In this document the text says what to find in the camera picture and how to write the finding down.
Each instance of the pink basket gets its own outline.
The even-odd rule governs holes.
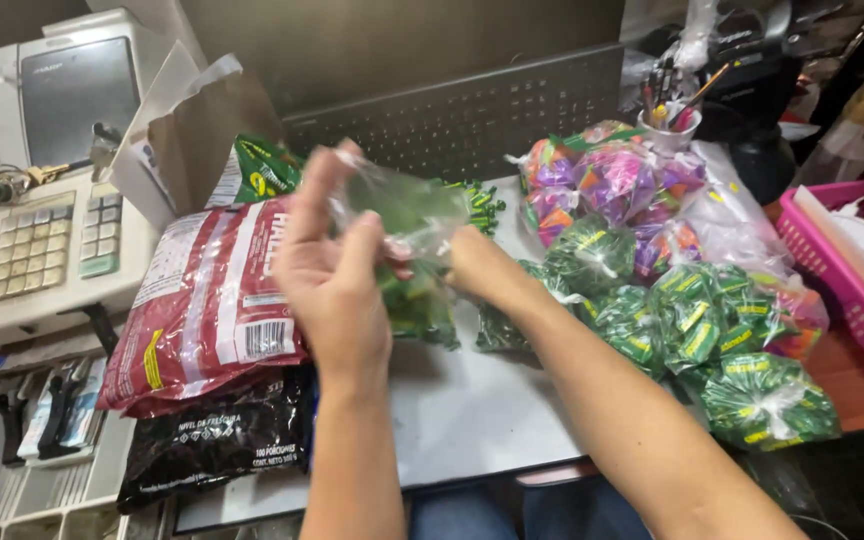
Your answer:
[[[816,185],[809,191],[826,208],[838,209],[864,195],[864,179]],[[849,331],[864,349],[864,282],[792,202],[793,195],[795,189],[790,189],[779,201],[782,215],[778,218],[778,233],[796,262],[835,293]]]

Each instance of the red candy bag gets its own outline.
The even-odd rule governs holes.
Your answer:
[[[155,248],[97,409],[146,418],[307,358],[272,276],[288,198],[183,217]]]

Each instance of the forearm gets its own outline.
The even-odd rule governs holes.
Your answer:
[[[404,540],[388,390],[323,388],[302,540]]]
[[[582,449],[659,537],[803,538],[676,399],[539,283],[523,283],[503,310],[541,359]]]

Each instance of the black keyboard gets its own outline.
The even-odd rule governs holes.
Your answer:
[[[371,161],[420,178],[516,174],[503,157],[617,114],[621,45],[585,49],[284,119],[290,148],[352,139]]]

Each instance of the cash register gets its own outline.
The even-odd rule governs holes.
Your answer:
[[[159,237],[88,156],[97,122],[125,133],[172,42],[123,8],[42,30],[0,49],[0,163],[86,166],[0,204],[0,345],[127,311]]]

